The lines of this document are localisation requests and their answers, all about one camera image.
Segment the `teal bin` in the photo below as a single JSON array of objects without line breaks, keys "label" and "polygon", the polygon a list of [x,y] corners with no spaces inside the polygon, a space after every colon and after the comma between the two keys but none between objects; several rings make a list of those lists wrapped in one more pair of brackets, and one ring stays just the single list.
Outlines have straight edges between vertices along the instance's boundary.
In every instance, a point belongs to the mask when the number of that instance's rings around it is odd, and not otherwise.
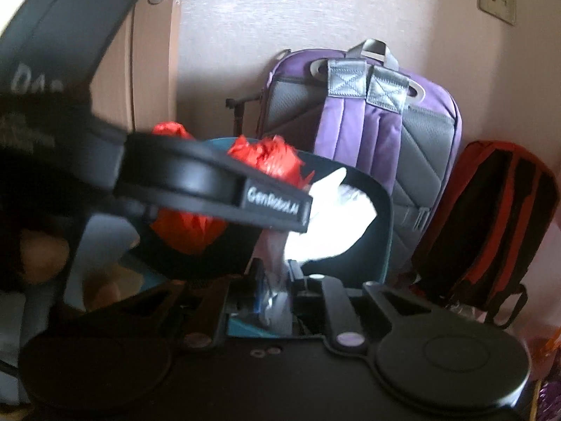
[{"label": "teal bin", "polygon": [[[209,140],[208,143],[218,149],[228,150],[235,140],[234,137],[223,137]],[[343,183],[364,191],[378,213],[364,235],[349,250],[333,258],[305,264],[302,267],[304,274],[331,275],[339,278],[347,288],[361,288],[369,280],[383,283],[388,271],[393,226],[392,201],[388,192],[372,177],[357,169],[307,152],[298,152],[298,155],[305,163],[302,177],[315,172],[312,183],[341,167],[346,168],[347,177]]]}]

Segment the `red plastic bag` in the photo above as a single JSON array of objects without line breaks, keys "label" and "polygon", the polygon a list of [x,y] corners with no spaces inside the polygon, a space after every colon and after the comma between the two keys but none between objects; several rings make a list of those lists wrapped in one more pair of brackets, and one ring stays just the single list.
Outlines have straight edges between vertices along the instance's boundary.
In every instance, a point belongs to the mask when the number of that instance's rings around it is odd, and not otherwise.
[{"label": "red plastic bag", "polygon": [[[183,125],[176,122],[159,123],[152,133],[194,139]],[[313,175],[302,179],[302,161],[298,158],[296,150],[286,144],[280,136],[266,138],[255,144],[240,136],[230,147],[228,154],[298,188],[306,186]],[[157,220],[151,225],[167,245],[187,255],[201,254],[224,232],[226,226],[227,223],[218,218],[167,209],[161,209]]]}]

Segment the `red and black backpack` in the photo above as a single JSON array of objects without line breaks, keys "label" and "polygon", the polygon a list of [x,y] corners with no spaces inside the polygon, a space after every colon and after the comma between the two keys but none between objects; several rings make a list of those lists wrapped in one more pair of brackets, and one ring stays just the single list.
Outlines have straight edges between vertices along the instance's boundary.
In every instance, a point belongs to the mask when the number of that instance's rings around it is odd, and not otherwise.
[{"label": "red and black backpack", "polygon": [[528,299],[520,282],[558,203],[555,175],[534,154],[509,142],[469,144],[412,257],[421,277],[413,291],[487,311],[487,323],[520,294],[507,327]]}]

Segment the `wall socket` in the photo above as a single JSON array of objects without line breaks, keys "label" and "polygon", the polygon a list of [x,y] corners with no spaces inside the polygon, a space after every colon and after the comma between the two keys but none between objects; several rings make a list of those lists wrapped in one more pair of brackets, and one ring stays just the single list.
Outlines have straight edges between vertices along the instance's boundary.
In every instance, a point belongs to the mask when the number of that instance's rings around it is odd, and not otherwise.
[{"label": "wall socket", "polygon": [[479,0],[479,9],[516,25],[516,0]]}]

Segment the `door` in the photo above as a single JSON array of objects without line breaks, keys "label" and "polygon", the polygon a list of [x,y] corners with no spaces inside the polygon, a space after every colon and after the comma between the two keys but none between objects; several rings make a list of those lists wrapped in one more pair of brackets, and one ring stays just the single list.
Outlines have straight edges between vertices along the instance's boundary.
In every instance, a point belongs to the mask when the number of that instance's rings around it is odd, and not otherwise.
[{"label": "door", "polygon": [[181,0],[138,0],[92,80],[93,112],[129,131],[176,119]]}]

